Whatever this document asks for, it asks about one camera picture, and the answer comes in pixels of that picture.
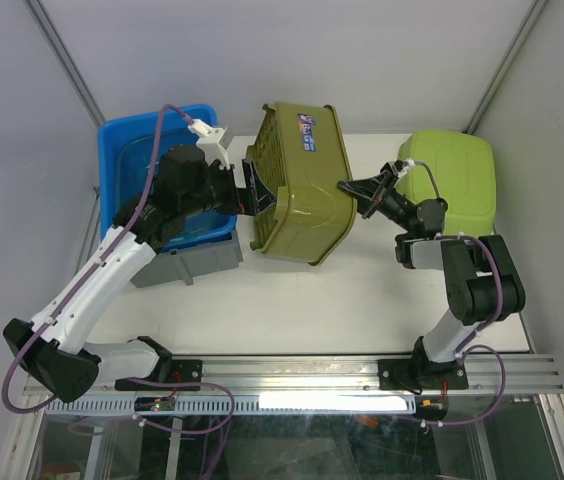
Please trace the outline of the olive green slotted basket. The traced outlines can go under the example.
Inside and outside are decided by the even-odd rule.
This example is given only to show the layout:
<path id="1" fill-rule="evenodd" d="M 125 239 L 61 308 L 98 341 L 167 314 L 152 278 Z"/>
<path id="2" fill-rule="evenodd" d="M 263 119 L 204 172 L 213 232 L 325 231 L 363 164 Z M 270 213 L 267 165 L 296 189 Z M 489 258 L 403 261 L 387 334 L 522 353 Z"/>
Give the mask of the olive green slotted basket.
<path id="1" fill-rule="evenodd" d="M 246 157 L 277 203 L 253 220 L 250 247 L 264 255 L 323 263 L 350 232 L 357 202 L 338 189 L 352 178 L 336 110 L 265 104 Z"/>

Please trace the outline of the bright green plastic tub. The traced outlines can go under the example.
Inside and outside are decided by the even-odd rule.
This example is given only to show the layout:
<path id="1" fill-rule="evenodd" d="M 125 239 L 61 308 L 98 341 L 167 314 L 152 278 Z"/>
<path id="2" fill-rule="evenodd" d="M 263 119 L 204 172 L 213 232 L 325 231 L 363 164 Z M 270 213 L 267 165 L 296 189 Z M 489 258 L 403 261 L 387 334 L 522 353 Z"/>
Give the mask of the bright green plastic tub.
<path id="1" fill-rule="evenodd" d="M 413 168 L 397 190 L 414 203 L 437 195 L 445 199 L 446 235 L 492 233 L 497 187 L 493 152 L 485 140 L 454 131 L 421 130 L 401 145 L 398 158 L 426 164 Z"/>

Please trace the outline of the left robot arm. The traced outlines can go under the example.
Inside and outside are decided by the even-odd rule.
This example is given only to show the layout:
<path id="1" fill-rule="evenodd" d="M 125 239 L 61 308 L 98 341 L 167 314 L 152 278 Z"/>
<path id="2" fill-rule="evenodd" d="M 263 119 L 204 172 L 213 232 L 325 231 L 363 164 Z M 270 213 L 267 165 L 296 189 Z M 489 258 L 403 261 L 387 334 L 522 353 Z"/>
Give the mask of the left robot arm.
<path id="1" fill-rule="evenodd" d="M 232 167 L 209 161 L 194 145 L 176 145 L 152 159 L 147 183 L 114 218 L 94 255 L 31 320 L 12 319 L 3 337 L 14 368 L 65 403 L 97 383 L 120 381 L 160 388 L 173 373 L 173 355 L 148 336 L 126 343 L 93 344 L 88 337 L 123 287 L 186 227 L 207 211 L 255 217 L 277 198 L 251 159 L 242 161 L 245 187 Z"/>

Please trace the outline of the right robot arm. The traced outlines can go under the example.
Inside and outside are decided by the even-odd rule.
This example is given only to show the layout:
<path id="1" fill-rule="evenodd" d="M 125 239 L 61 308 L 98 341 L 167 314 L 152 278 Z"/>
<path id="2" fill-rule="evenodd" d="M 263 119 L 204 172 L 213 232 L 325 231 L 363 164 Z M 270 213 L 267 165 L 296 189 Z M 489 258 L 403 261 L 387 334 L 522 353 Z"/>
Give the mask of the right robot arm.
<path id="1" fill-rule="evenodd" d="M 463 363 L 469 345 L 491 325 L 520 312 L 526 293 L 502 236 L 444 234 L 447 202 L 441 196 L 414 203 L 397 190 L 398 174 L 385 165 L 374 177 L 341 181 L 339 190 L 357 202 L 367 219 L 376 213 L 403 230 L 396 236 L 397 261 L 411 270 L 439 270 L 448 308 L 417 338 L 411 355 L 378 363 L 380 387 L 414 394 L 465 389 Z"/>

